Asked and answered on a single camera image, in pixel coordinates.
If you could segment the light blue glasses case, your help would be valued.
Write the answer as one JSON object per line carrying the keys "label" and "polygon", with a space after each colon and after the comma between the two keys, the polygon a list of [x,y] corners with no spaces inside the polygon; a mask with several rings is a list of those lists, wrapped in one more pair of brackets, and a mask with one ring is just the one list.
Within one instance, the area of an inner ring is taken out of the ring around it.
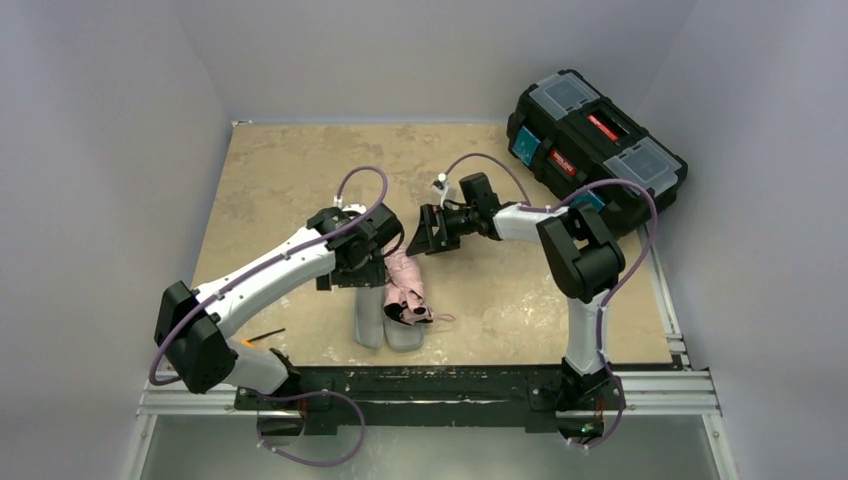
{"label": "light blue glasses case", "polygon": [[355,290],[354,341],[372,350],[380,349],[385,343],[399,352],[420,349],[425,340],[423,326],[391,320],[384,311],[386,290],[386,286],[362,287]]}

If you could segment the pink and black folding umbrella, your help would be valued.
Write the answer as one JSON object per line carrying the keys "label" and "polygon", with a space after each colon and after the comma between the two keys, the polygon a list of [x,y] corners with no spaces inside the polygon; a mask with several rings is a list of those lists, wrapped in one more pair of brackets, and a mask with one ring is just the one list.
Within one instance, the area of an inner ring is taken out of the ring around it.
{"label": "pink and black folding umbrella", "polygon": [[436,314],[430,307],[422,280],[421,269],[415,257],[401,248],[385,259],[388,283],[385,286],[383,312],[389,320],[414,326],[434,321],[453,322],[451,314]]}

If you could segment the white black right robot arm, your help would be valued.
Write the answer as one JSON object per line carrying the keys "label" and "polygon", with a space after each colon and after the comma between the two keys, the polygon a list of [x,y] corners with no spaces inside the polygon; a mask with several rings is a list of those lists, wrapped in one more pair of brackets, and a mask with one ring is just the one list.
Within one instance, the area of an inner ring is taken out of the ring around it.
{"label": "white black right robot arm", "polygon": [[538,210],[503,202],[483,173],[462,178],[459,187],[462,202],[421,206],[407,255],[456,250],[462,237],[471,234],[540,246],[568,304],[560,397],[576,401],[598,390],[611,378],[604,352],[605,301],[625,267],[622,250],[599,213],[591,205]]}

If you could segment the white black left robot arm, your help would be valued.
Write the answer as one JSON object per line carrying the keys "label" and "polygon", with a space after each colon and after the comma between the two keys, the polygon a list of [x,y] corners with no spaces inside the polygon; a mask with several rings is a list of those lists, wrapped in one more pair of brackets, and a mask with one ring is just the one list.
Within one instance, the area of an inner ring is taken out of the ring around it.
{"label": "white black left robot arm", "polygon": [[383,250],[404,232],[387,206],[319,210],[279,246],[249,264],[191,288],[162,295],[154,341],[178,381],[193,394],[226,384],[264,395],[293,392],[301,375],[289,358],[234,340],[248,320],[297,289],[371,288],[385,279]]}

